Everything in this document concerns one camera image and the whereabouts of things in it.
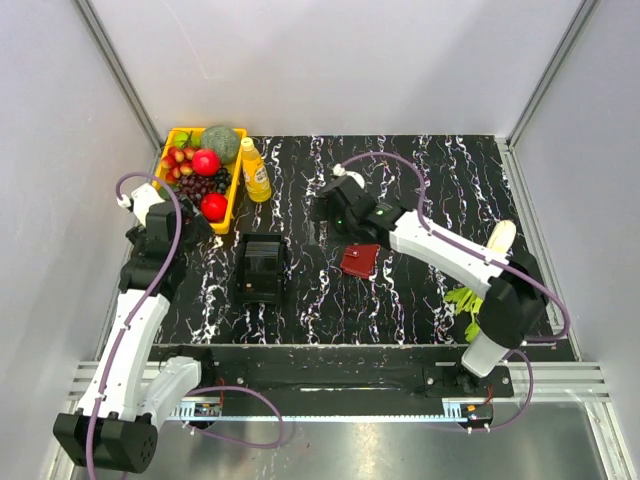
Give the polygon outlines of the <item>aluminium frame rail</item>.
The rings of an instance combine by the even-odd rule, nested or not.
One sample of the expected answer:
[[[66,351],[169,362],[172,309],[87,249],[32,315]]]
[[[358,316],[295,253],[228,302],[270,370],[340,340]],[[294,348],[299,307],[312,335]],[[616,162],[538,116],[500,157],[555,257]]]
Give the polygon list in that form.
[[[147,362],[142,375],[145,386],[159,375],[168,362]],[[498,365],[509,370],[515,397],[526,396],[529,386],[528,368],[524,361],[507,361]],[[80,398],[93,383],[97,362],[81,362],[74,375],[69,398]],[[594,362],[531,362],[534,402],[610,402],[608,388],[600,367]]]

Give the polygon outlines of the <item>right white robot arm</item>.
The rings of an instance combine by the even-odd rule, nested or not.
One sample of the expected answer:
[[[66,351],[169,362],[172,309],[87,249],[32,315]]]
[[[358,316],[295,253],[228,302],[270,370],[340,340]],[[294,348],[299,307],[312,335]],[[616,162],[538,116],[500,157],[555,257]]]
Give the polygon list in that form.
[[[401,202],[378,203],[351,176],[334,179],[316,194],[314,218],[328,223],[343,244],[378,244],[420,260],[483,300],[480,332],[461,358],[457,388],[469,396],[491,382],[491,371],[519,347],[543,316],[548,298],[529,281],[541,281],[535,257],[510,256],[466,240],[430,221]]]

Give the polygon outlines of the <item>yellow juice bottle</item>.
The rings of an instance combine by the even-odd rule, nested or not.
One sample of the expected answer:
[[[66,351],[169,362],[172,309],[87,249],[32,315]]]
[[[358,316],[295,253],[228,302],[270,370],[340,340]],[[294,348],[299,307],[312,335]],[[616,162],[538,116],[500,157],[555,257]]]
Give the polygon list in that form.
[[[249,198],[264,203],[271,198],[271,183],[261,154],[250,137],[240,142],[244,182]]]

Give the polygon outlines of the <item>small red fruits cluster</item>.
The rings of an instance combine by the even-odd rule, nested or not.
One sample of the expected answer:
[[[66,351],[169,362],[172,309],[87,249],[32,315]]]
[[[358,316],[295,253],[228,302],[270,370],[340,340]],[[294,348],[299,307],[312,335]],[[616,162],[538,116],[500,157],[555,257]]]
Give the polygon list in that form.
[[[164,180],[169,184],[176,184],[179,180],[191,176],[194,173],[192,160],[195,153],[193,147],[170,147],[160,160]]]

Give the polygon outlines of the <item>green broccoli head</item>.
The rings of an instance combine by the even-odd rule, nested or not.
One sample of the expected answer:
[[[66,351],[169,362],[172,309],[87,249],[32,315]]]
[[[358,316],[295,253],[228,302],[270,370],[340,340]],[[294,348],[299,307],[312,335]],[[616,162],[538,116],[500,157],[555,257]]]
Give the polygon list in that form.
[[[225,125],[208,127],[200,137],[201,148],[213,150],[222,165],[235,162],[240,142],[241,137],[232,128]]]

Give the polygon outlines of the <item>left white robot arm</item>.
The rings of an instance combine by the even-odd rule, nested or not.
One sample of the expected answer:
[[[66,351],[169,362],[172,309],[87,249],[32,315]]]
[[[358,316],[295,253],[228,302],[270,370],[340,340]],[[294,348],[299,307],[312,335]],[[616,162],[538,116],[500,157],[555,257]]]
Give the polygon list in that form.
[[[57,416],[53,435],[77,466],[144,472],[169,414],[190,391],[205,395],[217,381],[214,357],[179,346],[158,376],[142,383],[156,333],[185,279],[187,255],[213,230],[187,198],[161,196],[150,184],[119,195],[138,226],[120,271],[111,332],[89,386],[72,413]]]

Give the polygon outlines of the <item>yellow plastic tray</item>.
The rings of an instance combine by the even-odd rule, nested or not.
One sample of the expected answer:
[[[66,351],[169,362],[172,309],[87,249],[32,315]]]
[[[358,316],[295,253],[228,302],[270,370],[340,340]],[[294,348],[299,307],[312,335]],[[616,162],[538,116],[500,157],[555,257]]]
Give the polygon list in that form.
[[[230,230],[246,136],[244,129],[225,125],[174,128],[156,168],[156,176],[200,209],[217,234]]]

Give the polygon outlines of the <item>red leather card holder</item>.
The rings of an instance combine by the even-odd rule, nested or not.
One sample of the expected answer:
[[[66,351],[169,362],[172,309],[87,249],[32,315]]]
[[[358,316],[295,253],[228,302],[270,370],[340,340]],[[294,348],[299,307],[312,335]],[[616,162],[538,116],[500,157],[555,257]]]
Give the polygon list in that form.
[[[355,244],[345,248],[340,268],[343,273],[367,279],[371,276],[380,246],[377,244]]]

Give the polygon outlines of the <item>red apple upper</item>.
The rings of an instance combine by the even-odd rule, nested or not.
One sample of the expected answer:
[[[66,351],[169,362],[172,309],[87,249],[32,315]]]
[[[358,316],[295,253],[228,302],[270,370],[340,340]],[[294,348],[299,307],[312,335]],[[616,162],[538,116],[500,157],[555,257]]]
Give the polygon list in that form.
[[[218,155],[211,149],[197,150],[191,162],[193,171],[201,176],[213,176],[221,167]]]

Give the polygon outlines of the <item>black card dispenser box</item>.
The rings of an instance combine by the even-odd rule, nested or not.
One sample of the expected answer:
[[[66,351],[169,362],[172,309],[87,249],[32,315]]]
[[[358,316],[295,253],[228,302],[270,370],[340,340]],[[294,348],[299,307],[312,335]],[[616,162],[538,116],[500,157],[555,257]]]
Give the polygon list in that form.
[[[284,299],[287,248],[278,233],[244,233],[232,280],[237,304],[280,306]]]

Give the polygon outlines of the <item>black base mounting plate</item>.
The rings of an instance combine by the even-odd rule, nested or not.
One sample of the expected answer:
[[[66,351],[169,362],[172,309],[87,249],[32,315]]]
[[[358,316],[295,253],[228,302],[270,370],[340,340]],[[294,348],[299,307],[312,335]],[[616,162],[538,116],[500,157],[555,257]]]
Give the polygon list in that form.
[[[461,347],[449,346],[240,346],[156,345],[151,361],[209,353],[226,384],[243,378],[254,388],[366,388],[422,393],[430,397],[514,396],[507,367],[486,378],[463,368]]]

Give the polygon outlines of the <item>green pear fruit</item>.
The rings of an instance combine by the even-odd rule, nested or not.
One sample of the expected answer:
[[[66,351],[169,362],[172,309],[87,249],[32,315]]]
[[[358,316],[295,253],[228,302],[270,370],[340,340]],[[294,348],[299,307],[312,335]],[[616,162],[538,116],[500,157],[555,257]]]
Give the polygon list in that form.
[[[200,148],[200,138],[201,134],[199,132],[181,130],[174,135],[172,145],[181,150],[185,148],[198,150]]]

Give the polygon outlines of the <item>dark purple grape bunch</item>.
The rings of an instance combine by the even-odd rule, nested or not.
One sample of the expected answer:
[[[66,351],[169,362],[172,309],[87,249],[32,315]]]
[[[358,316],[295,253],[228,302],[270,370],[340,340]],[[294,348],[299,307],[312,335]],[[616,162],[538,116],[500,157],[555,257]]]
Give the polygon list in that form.
[[[225,195],[231,186],[231,180],[231,173],[226,167],[222,167],[213,176],[202,176],[196,173],[182,176],[174,185],[173,190],[178,196],[188,197],[195,206],[199,207],[208,194]]]

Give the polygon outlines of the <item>red apple lower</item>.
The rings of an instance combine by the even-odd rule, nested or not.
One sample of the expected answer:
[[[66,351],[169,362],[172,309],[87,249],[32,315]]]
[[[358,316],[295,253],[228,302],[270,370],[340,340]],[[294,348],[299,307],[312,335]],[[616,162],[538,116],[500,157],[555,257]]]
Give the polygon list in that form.
[[[228,206],[227,198],[220,193],[206,194],[200,202],[200,211],[210,223],[224,220]]]

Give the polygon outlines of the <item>red apple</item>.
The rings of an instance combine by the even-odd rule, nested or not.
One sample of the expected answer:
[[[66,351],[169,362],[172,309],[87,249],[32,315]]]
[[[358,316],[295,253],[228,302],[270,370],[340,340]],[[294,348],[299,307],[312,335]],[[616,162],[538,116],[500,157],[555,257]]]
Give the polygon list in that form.
[[[191,162],[193,171],[201,176],[213,176],[221,167],[218,155],[211,149],[197,150]]]
[[[206,194],[200,202],[200,211],[210,223],[224,220],[228,206],[227,198],[220,193]]]

